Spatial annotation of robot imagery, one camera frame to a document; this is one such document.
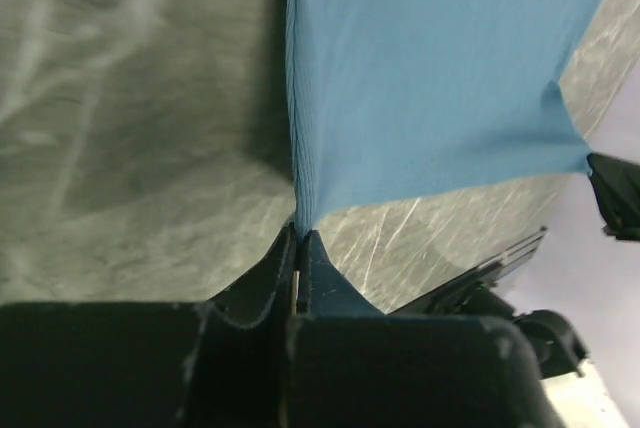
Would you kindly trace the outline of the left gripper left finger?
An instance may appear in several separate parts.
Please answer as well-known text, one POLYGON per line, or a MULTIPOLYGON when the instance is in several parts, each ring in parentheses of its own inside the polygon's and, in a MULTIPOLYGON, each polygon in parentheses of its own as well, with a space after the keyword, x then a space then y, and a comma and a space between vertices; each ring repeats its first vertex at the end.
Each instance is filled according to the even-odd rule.
POLYGON ((263 427, 278 418, 296 236, 196 302, 1 308, 5 427, 263 427))

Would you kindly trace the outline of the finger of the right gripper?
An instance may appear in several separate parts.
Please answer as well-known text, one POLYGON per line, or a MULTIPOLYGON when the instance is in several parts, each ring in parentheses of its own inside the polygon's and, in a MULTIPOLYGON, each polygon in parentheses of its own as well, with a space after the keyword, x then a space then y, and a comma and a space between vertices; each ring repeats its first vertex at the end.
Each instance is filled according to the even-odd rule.
POLYGON ((638 241, 640 232, 640 167, 593 152, 587 156, 591 183, 607 236, 638 241))

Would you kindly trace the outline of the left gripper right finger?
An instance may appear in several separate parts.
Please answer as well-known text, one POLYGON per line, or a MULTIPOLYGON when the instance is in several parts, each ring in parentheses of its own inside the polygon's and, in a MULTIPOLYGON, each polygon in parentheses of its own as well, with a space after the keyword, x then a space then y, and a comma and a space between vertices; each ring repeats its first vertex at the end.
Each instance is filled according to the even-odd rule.
POLYGON ((288 427, 559 427, 531 344, 486 316, 390 316, 333 266, 317 232, 300 246, 286 329, 288 427))

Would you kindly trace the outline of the plain blue tank top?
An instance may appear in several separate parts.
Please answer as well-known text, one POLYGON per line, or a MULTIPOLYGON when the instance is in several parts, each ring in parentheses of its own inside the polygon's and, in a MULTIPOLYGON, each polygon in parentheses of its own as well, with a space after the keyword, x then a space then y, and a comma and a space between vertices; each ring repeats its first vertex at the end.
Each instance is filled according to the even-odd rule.
POLYGON ((601 0, 287 0, 307 234, 353 206, 589 173, 560 80, 601 0))

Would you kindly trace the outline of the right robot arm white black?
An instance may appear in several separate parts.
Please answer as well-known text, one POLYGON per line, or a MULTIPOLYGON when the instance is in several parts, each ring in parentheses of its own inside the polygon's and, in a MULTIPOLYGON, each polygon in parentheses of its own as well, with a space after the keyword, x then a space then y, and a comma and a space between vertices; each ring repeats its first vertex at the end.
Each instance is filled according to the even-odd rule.
POLYGON ((538 253, 509 301, 571 325, 558 348, 568 367, 545 389, 568 427, 639 424, 639 167, 589 155, 586 182, 561 196, 538 253))

